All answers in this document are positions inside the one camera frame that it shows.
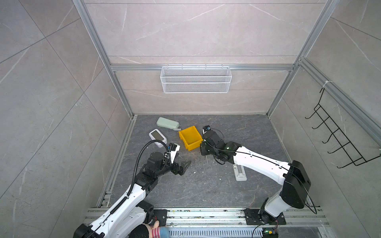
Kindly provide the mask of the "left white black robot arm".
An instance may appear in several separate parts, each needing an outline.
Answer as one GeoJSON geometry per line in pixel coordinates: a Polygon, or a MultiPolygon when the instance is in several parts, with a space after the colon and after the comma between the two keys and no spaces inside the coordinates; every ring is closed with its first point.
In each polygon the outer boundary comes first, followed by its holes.
{"type": "Polygon", "coordinates": [[[153,219],[153,205],[144,199],[158,184],[158,178],[168,172],[182,176],[191,164],[190,161],[185,164],[175,162],[179,150],[180,145],[175,143],[165,144],[159,140],[148,142],[138,155],[132,183],[126,192],[90,225],[81,224],[73,237],[126,238],[139,225],[150,223],[153,219]],[[147,163],[139,171],[139,162],[145,149],[156,142],[163,145],[165,153],[151,153],[147,163]]]}

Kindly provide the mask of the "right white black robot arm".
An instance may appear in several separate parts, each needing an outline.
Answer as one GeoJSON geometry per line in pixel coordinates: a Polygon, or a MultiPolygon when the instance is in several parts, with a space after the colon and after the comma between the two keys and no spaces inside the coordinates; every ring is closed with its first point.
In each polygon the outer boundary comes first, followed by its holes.
{"type": "Polygon", "coordinates": [[[278,161],[258,154],[239,143],[224,140],[210,126],[202,128],[200,152],[212,155],[219,164],[226,162],[254,170],[274,180],[282,189],[267,198],[259,210],[263,223],[272,223],[289,208],[303,209],[309,197],[311,181],[298,161],[278,161]]]}

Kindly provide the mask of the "yellow plastic bin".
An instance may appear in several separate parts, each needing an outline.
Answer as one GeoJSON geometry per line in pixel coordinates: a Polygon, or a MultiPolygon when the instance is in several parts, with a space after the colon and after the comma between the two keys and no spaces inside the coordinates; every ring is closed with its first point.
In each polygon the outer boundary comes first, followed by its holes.
{"type": "Polygon", "coordinates": [[[203,139],[195,126],[179,131],[180,140],[184,143],[188,151],[200,147],[203,139]]]}

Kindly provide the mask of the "white digital clock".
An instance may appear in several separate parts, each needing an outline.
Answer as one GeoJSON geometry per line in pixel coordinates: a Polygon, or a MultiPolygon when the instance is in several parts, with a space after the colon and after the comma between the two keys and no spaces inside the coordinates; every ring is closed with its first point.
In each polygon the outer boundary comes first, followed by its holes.
{"type": "Polygon", "coordinates": [[[167,144],[167,138],[164,136],[164,134],[159,129],[154,129],[149,133],[149,137],[152,140],[159,140],[163,143],[167,144]]]}

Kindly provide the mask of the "pale green pouch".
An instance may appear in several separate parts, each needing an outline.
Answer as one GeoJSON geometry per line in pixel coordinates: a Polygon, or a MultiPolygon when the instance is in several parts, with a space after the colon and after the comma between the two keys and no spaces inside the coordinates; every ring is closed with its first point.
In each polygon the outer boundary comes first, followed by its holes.
{"type": "Polygon", "coordinates": [[[166,128],[174,131],[180,131],[181,126],[178,121],[170,120],[164,117],[159,117],[159,119],[156,122],[156,125],[161,128],[166,128]]]}

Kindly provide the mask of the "white plastic holder block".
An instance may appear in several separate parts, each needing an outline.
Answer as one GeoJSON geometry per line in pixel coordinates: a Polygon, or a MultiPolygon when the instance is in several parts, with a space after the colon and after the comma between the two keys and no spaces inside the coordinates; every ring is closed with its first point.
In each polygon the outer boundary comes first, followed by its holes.
{"type": "Polygon", "coordinates": [[[233,165],[236,181],[247,181],[245,169],[242,165],[233,165]]]}

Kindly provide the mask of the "green connector board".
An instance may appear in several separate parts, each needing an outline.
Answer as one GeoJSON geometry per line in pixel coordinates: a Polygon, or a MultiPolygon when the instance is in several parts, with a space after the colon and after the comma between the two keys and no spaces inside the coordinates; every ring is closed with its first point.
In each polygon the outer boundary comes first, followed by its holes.
{"type": "Polygon", "coordinates": [[[265,228],[262,232],[262,238],[278,238],[279,234],[276,230],[265,228]]]}

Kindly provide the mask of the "aluminium rail at front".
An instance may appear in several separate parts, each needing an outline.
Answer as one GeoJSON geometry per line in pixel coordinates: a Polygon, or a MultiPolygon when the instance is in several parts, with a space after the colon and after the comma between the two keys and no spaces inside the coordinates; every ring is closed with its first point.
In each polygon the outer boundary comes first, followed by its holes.
{"type": "MultiPolygon", "coordinates": [[[[247,225],[243,210],[246,208],[156,208],[168,210],[166,225],[169,227],[255,227],[247,225]]],[[[321,209],[314,214],[309,209],[288,209],[283,212],[284,227],[328,227],[321,209]]]]}

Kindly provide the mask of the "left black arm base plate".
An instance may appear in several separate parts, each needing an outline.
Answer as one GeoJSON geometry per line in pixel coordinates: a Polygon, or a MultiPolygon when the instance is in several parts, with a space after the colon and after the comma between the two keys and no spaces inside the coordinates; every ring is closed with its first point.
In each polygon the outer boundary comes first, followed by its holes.
{"type": "Polygon", "coordinates": [[[166,226],[168,210],[153,209],[147,213],[146,223],[153,226],[156,221],[159,221],[159,226],[166,226]]]}

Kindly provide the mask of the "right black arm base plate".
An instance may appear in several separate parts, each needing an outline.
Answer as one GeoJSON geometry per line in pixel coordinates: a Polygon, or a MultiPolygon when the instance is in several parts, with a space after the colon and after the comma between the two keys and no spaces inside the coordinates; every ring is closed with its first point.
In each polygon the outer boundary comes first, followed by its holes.
{"type": "Polygon", "coordinates": [[[278,217],[272,217],[261,209],[246,208],[243,212],[247,225],[286,225],[283,213],[278,217]]]}

